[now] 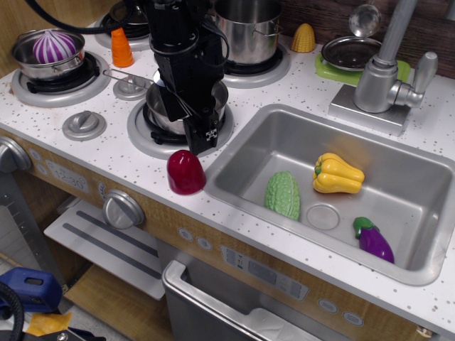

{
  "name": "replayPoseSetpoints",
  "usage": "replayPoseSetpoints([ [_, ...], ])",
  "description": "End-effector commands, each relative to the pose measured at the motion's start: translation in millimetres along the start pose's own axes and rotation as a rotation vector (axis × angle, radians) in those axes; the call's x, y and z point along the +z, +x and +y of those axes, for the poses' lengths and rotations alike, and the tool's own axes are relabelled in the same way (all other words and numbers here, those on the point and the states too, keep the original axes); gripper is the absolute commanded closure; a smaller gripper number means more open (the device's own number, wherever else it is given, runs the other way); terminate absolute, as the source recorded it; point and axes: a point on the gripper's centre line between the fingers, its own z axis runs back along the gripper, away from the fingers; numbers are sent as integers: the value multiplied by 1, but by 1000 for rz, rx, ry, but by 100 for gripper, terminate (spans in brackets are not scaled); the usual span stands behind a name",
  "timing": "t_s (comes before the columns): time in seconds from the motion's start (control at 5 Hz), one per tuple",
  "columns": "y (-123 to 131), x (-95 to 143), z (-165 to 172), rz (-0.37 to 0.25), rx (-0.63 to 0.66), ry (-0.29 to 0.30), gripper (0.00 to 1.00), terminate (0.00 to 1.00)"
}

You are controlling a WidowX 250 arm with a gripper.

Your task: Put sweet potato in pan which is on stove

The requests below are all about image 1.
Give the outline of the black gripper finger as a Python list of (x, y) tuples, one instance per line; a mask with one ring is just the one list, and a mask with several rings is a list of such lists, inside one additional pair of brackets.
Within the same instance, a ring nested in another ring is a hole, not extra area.
[(202, 117), (192, 115), (183, 120), (187, 144), (193, 155), (198, 155), (217, 146), (218, 122), (219, 116), (214, 110)]

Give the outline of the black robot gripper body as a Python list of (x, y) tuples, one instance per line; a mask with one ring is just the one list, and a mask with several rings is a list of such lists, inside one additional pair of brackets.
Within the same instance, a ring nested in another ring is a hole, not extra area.
[(213, 86), (223, 78), (223, 43), (209, 1), (145, 1), (150, 46), (169, 92), (202, 117), (215, 110)]

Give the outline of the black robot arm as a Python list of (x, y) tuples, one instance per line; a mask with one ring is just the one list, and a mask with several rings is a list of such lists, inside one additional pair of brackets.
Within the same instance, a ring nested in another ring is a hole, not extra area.
[(140, 1), (149, 45), (163, 86), (159, 96), (170, 121), (182, 120), (189, 150), (198, 155), (218, 142), (213, 87), (223, 79), (222, 40), (208, 15), (209, 1)]

